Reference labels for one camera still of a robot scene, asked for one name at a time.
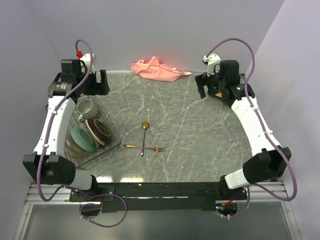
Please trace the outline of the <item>pink satin napkin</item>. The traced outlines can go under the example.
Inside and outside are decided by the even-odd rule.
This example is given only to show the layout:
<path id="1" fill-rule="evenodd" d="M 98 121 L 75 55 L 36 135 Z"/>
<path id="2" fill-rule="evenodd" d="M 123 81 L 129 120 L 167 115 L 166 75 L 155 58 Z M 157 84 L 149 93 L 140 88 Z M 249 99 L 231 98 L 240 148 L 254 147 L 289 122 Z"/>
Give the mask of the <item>pink satin napkin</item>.
<path id="1" fill-rule="evenodd" d="M 143 59 L 130 64 L 132 73 L 148 80 L 161 82 L 175 82 L 181 77 L 192 75 L 188 71 L 179 71 L 161 63 L 160 58 L 153 56 L 148 62 Z"/>

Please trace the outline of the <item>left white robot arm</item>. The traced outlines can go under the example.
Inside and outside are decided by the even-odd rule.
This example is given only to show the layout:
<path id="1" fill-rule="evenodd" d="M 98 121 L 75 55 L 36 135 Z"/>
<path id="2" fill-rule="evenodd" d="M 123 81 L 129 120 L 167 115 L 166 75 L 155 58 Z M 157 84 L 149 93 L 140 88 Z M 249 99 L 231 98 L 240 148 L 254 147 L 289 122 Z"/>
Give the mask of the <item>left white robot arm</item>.
<path id="1" fill-rule="evenodd" d="M 68 124 L 78 98 L 107 95 L 110 91 L 105 70 L 101 70 L 101 81 L 97 82 L 94 58 L 88 53 L 79 59 L 61 61 L 61 72 L 48 88 L 48 111 L 41 136 L 33 153 L 23 157 L 23 166 L 36 182 L 38 194 L 45 202 L 53 197 L 43 194 L 42 185 L 81 191 L 88 201 L 94 201 L 99 195 L 96 177 L 77 170 L 65 155 Z"/>

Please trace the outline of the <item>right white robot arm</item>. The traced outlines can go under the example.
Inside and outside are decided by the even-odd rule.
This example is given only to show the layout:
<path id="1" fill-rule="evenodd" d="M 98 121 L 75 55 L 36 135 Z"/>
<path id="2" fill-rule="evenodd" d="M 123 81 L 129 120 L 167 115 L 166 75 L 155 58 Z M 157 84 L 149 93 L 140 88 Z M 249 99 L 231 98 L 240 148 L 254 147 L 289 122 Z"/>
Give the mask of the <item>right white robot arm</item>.
<path id="1" fill-rule="evenodd" d="M 203 62 L 207 71 L 195 77 L 200 97 L 222 99 L 238 117 L 251 148 L 252 157 L 240 169 L 220 179 L 219 195 L 228 200 L 238 188 L 282 177 L 292 154 L 268 128 L 251 86 L 241 82 L 239 63 L 221 60 L 216 54 L 205 56 Z"/>

